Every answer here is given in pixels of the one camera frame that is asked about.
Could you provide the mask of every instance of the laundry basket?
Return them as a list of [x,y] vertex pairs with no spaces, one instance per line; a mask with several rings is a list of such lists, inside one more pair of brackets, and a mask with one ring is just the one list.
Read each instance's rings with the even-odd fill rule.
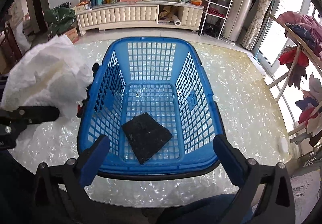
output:
[[[110,151],[99,176],[164,180],[206,174],[219,164],[212,140],[224,134],[207,75],[194,47],[175,38],[129,37],[112,43],[89,91],[77,147],[100,134]],[[140,164],[121,125],[144,112],[173,137]]]

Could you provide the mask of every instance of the paper towel roll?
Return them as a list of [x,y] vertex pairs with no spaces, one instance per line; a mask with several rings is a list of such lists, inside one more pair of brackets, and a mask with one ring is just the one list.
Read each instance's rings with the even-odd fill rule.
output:
[[179,18],[177,16],[172,16],[173,22],[175,26],[180,26],[181,25],[181,21],[179,20]]

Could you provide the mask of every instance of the white round object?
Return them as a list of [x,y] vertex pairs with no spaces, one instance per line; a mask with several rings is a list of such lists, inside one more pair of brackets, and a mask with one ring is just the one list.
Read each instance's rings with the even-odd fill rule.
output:
[[289,144],[285,137],[281,137],[279,140],[279,149],[281,153],[286,153],[289,149]]

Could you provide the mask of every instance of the metal shelf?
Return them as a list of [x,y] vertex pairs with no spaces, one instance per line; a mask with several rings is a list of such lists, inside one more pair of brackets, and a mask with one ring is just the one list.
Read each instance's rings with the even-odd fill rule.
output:
[[[222,24],[222,26],[221,26],[221,29],[220,29],[220,32],[219,32],[219,35],[218,35],[218,39],[219,39],[219,37],[220,37],[221,33],[223,32],[223,28],[224,28],[224,26],[225,26],[225,23],[226,23],[226,20],[227,20],[227,16],[228,16],[228,13],[229,13],[229,10],[230,10],[230,8],[231,8],[231,4],[232,4],[232,1],[233,1],[233,0],[230,0],[230,2],[229,2],[229,6],[228,6],[228,7],[227,7],[227,6],[224,6],[224,5],[221,5],[221,4],[218,4],[218,3],[214,3],[214,2],[212,2],[211,0],[204,0],[204,1],[208,2],[208,5],[207,5],[207,8],[206,8],[206,9],[205,9],[205,8],[203,9],[203,12],[205,13],[205,16],[204,16],[204,18],[203,18],[203,23],[202,23],[201,30],[200,30],[200,36],[202,35],[203,27],[204,27],[204,24],[205,24],[205,22],[206,22],[206,17],[207,17],[207,15],[210,15],[210,16],[215,16],[215,17],[218,17],[218,18],[220,18],[220,19],[223,19],[223,24]],[[208,13],[209,6],[210,6],[211,4],[218,5],[218,6],[220,6],[220,7],[226,8],[226,9],[227,9],[226,16],[225,16],[225,17],[221,17],[221,16],[218,16],[218,15],[215,15],[215,14],[212,14],[212,13]]]
[[215,4],[215,5],[218,5],[218,6],[221,6],[221,7],[223,7],[223,8],[228,9],[228,7],[227,7],[227,6],[223,6],[223,5],[221,5],[221,4],[214,3],[214,2],[210,2],[210,3]]
[[212,13],[207,13],[207,15],[215,16],[215,17],[218,17],[218,18],[221,18],[221,19],[226,20],[226,17],[221,17],[221,16],[219,16],[219,15],[215,15],[215,14],[212,14]]

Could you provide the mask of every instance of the tufted cabinet front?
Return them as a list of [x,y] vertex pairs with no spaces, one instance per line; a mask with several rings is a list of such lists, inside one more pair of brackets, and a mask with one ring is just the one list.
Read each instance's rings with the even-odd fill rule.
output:
[[131,6],[103,10],[93,10],[79,15],[82,28],[116,22],[156,21],[157,6]]
[[199,27],[202,17],[202,10],[189,7],[179,7],[178,18],[181,25]]

